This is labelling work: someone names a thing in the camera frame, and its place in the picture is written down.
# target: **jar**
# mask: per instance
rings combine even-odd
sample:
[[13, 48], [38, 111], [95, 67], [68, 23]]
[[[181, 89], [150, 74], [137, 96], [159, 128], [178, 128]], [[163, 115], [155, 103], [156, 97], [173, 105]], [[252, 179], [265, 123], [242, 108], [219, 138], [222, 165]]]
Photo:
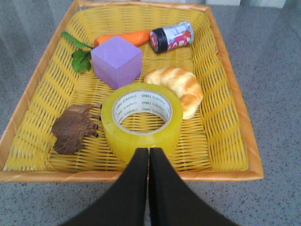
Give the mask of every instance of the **jar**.
[[190, 22], [184, 21], [169, 27], [160, 27], [150, 33], [150, 43], [156, 53], [187, 46], [193, 42], [194, 32]]

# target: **tape roll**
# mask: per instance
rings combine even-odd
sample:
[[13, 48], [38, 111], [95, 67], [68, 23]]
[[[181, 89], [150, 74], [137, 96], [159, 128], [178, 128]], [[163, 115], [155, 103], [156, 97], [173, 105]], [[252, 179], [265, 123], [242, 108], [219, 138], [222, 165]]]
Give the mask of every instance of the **tape roll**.
[[[165, 123], [159, 129], [141, 133], [126, 129], [122, 121], [134, 113], [148, 112]], [[110, 149], [129, 162], [138, 147], [161, 147], [174, 152], [181, 132], [183, 110], [179, 100], [162, 86], [134, 83], [114, 91], [102, 107], [101, 118]]]

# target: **tape core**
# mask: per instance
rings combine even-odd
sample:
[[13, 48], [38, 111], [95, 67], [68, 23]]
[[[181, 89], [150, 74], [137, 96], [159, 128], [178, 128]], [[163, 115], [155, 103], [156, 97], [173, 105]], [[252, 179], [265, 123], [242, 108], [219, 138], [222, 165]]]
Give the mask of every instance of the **tape core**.
[[[128, 116], [144, 112], [157, 115], [165, 124], [159, 129], [146, 133], [131, 131], [121, 125]], [[117, 126], [131, 134], [148, 135], [158, 132], [170, 123], [172, 115], [173, 110], [168, 99], [160, 93], [147, 89], [136, 90], [122, 95], [115, 102], [112, 110], [112, 117]]]

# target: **basket rim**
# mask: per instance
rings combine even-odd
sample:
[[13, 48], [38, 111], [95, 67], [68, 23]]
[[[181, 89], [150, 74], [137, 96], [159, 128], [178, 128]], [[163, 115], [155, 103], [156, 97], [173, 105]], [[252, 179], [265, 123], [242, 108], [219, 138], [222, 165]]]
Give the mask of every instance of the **basket rim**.
[[206, 172], [178, 172], [184, 181], [247, 181], [258, 180], [264, 177], [262, 162], [257, 147], [252, 123], [245, 105], [242, 92], [230, 62], [222, 34], [209, 6], [199, 4], [149, 2], [149, 1], [87, 1], [74, 0], [65, 13], [55, 33], [53, 34], [44, 54], [42, 55], [23, 95], [21, 96], [11, 119], [0, 139], [0, 181], [1, 182], [113, 182], [121, 175], [119, 171], [91, 171], [77, 173], [62, 172], [31, 172], [31, 171], [3, 171], [8, 158], [10, 146], [17, 128], [22, 122], [28, 109], [30, 100], [41, 81], [55, 48], [60, 40], [60, 34], [64, 31], [74, 13], [81, 8], [89, 8], [107, 5], [147, 5], [165, 8], [195, 9], [203, 11], [210, 19], [211, 28], [218, 47], [218, 54], [226, 71], [234, 103], [241, 123], [243, 141], [249, 159], [249, 169], [244, 171], [206, 171]]

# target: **toy bread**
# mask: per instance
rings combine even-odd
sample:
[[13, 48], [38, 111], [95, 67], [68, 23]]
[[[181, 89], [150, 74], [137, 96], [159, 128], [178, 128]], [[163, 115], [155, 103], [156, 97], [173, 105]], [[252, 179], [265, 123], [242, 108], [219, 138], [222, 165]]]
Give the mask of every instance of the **toy bread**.
[[183, 68], [166, 67], [149, 72], [144, 82], [166, 87], [180, 99], [183, 119], [194, 116], [203, 99], [203, 91], [196, 76]]

